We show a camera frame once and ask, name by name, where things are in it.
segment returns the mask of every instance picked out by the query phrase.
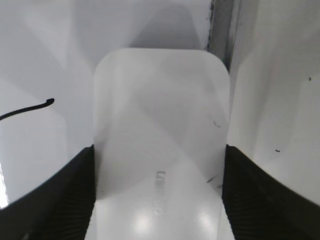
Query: white rounded rectangle panel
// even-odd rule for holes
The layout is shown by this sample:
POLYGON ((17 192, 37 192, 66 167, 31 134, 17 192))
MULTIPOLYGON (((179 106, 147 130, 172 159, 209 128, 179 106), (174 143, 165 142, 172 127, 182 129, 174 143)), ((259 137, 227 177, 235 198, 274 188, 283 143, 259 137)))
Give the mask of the white rounded rectangle panel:
POLYGON ((217 239, 228 127, 214 55, 108 54, 94 77, 97 239, 217 239))

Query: dark speck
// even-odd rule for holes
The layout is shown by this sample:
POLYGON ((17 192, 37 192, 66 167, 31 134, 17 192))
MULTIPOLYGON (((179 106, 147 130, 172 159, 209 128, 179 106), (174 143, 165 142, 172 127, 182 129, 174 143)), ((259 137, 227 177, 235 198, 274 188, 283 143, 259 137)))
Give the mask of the dark speck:
POLYGON ((217 175, 215 175, 215 176, 213 176, 212 178, 210 178, 206 183, 207 183, 207 184, 210 183, 213 179, 216 178, 216 176, 217 176, 217 175))
POLYGON ((221 126, 218 125, 218 124, 216 123, 216 121, 213 121, 213 124, 214 124, 218 129, 221 128, 221 126))

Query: black cable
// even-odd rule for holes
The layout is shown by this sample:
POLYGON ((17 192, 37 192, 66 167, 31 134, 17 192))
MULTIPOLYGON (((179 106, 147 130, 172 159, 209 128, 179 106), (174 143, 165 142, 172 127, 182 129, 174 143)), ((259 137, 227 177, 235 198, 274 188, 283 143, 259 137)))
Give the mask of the black cable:
POLYGON ((3 120, 3 119, 9 118, 9 117, 11 117, 13 115, 17 115, 17 114, 21 114, 21 113, 24 113, 24 112, 29 112, 29 111, 33 111, 33 110, 37 110, 37 109, 42 109, 42 108, 48 107, 51 104, 53 104, 54 102, 55 102, 54 98, 49 98, 49 99, 46 100, 45 103, 42 103, 42 104, 39 104, 39 105, 35 105, 35 106, 25 107, 25 108, 18 109, 18 110, 12 111, 12 112, 8 112, 8 113, 0 116, 0 121, 3 120))

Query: white wall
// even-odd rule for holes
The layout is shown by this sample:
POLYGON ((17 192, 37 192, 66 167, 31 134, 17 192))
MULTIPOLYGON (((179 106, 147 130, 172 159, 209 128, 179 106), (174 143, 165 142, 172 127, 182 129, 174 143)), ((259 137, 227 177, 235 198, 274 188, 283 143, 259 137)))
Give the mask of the white wall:
POLYGON ((56 99, 72 157, 93 143, 98 62, 123 47, 204 49, 209 6, 210 0, 2 0, 0 79, 40 102, 56 99))
POLYGON ((256 3, 237 39, 228 143, 320 204, 320 1, 256 3))

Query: black textured surface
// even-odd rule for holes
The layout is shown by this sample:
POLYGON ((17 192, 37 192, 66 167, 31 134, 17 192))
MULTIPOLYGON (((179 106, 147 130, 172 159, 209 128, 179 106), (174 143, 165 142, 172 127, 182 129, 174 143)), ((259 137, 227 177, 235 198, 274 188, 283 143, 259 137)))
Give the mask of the black textured surface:
POLYGON ((83 240, 96 200, 94 147, 0 210, 1 240, 83 240))
POLYGON ((227 146, 222 200, 236 240, 319 240, 320 208, 227 146))

